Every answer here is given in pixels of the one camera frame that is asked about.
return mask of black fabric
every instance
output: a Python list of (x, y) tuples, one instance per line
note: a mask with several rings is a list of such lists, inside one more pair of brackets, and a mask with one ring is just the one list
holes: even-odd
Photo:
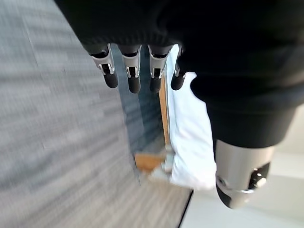
[(89, 53), (106, 43), (182, 44), (178, 64), (198, 75), (191, 88), (215, 139), (274, 145), (304, 102), (302, 0), (55, 2)]

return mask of gray carpet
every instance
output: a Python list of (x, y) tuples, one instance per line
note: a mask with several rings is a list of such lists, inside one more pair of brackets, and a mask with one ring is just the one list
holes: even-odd
[(0, 228), (177, 226), (189, 191), (134, 172), (163, 146), (147, 61), (133, 95), (114, 58), (110, 89), (52, 0), (0, 1)]

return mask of silver metal part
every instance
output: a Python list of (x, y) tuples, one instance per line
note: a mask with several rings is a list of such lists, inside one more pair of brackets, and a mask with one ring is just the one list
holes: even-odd
[(256, 189), (248, 189), (252, 173), (271, 162), (274, 146), (251, 149), (242, 148), (217, 140), (216, 144), (216, 184), (231, 198), (228, 207), (242, 207), (252, 193), (266, 183), (266, 177), (255, 184)]
[(162, 78), (163, 71), (166, 67), (167, 58), (169, 53), (164, 58), (156, 58), (153, 56), (151, 47), (148, 45), (149, 52), (150, 52), (150, 74), (151, 78), (154, 78), (155, 69), (160, 69), (159, 74), (157, 75), (158, 78)]
[(112, 55), (112, 51), (111, 51), (111, 47), (110, 44), (107, 45), (108, 46), (108, 55), (104, 58), (96, 58), (94, 56), (92, 56), (96, 66), (98, 69), (101, 70), (101, 72), (103, 73), (103, 75), (106, 75), (106, 72), (104, 71), (104, 69), (102, 68), (102, 65), (107, 64), (110, 70), (110, 74), (114, 74), (115, 71), (115, 67), (114, 67), (114, 61), (113, 61), (113, 55)]
[(141, 48), (142, 48), (142, 46), (140, 45), (136, 56), (127, 57), (127, 56), (122, 55), (123, 62), (124, 62), (124, 65), (125, 65), (125, 68), (127, 71), (127, 75), (129, 78), (131, 78), (130, 67), (135, 68), (135, 77), (136, 78), (139, 77), (140, 65), (141, 65)]
[[(179, 50), (179, 53), (178, 53), (177, 57), (181, 56), (181, 45), (179, 45), (179, 48), (180, 48), (180, 50)], [(178, 77), (179, 74), (180, 74), (180, 66), (177, 64), (177, 59), (176, 59), (175, 69), (174, 69), (174, 76)]]

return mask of white cloth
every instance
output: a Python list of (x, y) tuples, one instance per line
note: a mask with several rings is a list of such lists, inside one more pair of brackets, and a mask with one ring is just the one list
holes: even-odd
[(170, 139), (176, 153), (170, 182), (194, 190), (209, 190), (215, 186), (216, 172), (210, 120), (206, 104), (190, 89), (195, 73), (186, 74), (180, 90), (171, 89), (178, 52), (175, 45), (167, 62)]

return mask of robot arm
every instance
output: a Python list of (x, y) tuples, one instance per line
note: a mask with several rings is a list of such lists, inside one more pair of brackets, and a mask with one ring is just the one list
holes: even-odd
[(172, 87), (183, 82), (179, 72), (196, 72), (191, 89), (207, 105), (220, 199), (237, 208), (265, 184), (273, 146), (304, 103), (304, 1), (55, 2), (111, 88), (118, 83), (111, 43), (133, 93), (140, 90), (141, 45), (149, 45), (153, 92), (171, 46), (182, 45)]

